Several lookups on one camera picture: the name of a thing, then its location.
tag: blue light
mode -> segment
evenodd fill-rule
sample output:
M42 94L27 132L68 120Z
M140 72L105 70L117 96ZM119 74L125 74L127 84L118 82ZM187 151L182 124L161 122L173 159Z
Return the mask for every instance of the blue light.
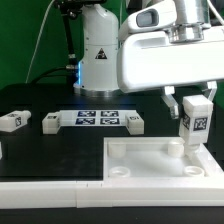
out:
M80 62L78 63L78 85L81 84L81 65L80 65Z

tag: triangle sticker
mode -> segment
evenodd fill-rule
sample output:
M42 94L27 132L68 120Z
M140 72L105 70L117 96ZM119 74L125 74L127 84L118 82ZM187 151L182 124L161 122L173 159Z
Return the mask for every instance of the triangle sticker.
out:
M95 59L107 59L107 56L103 50L103 48L100 49L99 53L97 54Z

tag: metal bracket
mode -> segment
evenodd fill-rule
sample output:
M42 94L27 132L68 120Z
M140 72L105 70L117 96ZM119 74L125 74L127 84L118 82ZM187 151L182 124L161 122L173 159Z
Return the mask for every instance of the metal bracket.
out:
M204 96L208 98L208 100L213 101L216 91L217 91L217 82L211 81L201 84L201 90L204 92Z
M172 119L179 118L179 109L178 103L173 98L172 94L175 93L174 86L165 86L163 89L162 99L166 103L166 105L170 108L170 115Z

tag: green background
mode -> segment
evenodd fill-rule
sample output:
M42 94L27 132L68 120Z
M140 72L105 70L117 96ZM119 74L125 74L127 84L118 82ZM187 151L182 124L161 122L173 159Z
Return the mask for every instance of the green background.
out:
M39 29L51 0L1 0L0 7L0 89L25 83ZM121 0L108 0L103 7L118 18ZM72 22L76 55L83 55L82 20ZM42 72L67 64L67 45L60 11L51 9L33 64L29 81ZM219 84L217 102L224 108L224 83Z

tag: black table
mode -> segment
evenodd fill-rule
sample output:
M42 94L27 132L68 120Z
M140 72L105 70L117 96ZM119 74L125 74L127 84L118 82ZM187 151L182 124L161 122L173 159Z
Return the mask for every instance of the black table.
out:
M0 115L29 110L28 125L0 132L3 158L0 181L102 180L103 138L132 137L125 127L63 127L57 135L42 134L42 120L59 110L137 110L145 121L145 137L178 136L179 120L170 118L160 91L89 98L74 95L62 84L17 84L0 91ZM198 88L177 88L175 98L201 94ZM207 148L224 168L224 110L214 107ZM224 208L97 208L1 210L0 223L221 223Z

